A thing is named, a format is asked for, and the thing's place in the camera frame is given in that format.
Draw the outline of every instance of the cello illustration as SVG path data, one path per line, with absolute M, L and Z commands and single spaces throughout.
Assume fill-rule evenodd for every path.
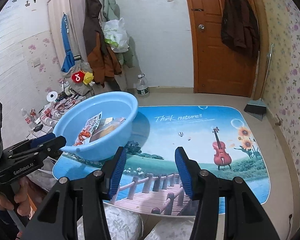
M 217 133 L 219 132 L 219 128 L 216 127 L 213 129 L 213 133 L 216 136 L 216 142 L 212 144 L 213 148 L 216 150 L 216 154 L 213 157 L 213 161 L 215 165 L 218 165 L 218 171 L 220 171 L 220 166 L 229 166 L 231 169 L 232 159 L 228 153 L 226 153 L 226 144 L 224 142 L 220 142 Z

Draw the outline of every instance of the brown jacket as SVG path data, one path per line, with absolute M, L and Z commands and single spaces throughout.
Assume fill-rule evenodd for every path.
M 114 75 L 122 73 L 121 66 L 110 46 L 105 43 L 98 19 L 101 8 L 99 0 L 86 0 L 83 38 L 88 62 L 97 85 L 104 86 L 106 81 L 113 90 L 120 91 Z
M 260 37 L 258 23 L 248 0 L 225 0 L 221 23 L 222 42 L 241 54 L 256 58 Z

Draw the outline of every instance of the light blue plastic basin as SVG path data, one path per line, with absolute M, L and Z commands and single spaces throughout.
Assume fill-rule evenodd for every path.
M 102 119 L 124 117 L 126 120 L 111 133 L 80 146 L 73 146 L 87 120 L 102 111 Z M 132 133 L 132 121 L 138 112 L 137 99 L 126 92 L 108 92 L 88 98 L 65 113 L 53 133 L 66 138 L 60 150 L 74 153 L 88 161 L 100 161 L 113 156 L 118 147 L 125 146 Z

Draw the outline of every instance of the red plush toy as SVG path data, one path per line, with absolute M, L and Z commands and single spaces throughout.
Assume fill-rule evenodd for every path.
M 84 71 L 79 71 L 77 73 L 72 74 L 71 79 L 74 81 L 74 83 L 81 83 L 84 78 Z

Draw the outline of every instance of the wooden bridge illustration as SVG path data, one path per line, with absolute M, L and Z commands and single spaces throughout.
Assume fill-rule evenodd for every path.
M 142 183 L 144 183 L 142 192 L 135 193 L 137 185 Z M 129 189 L 128 196 L 117 201 L 118 193 L 126 189 Z M 157 177 L 148 173 L 146 178 L 140 180 L 138 176 L 134 176 L 129 184 L 119 185 L 110 203 L 131 210 L 140 210 L 142 213 L 173 216 L 183 215 L 185 211 L 193 209 L 192 201 L 185 195 L 180 176 L 175 173 Z

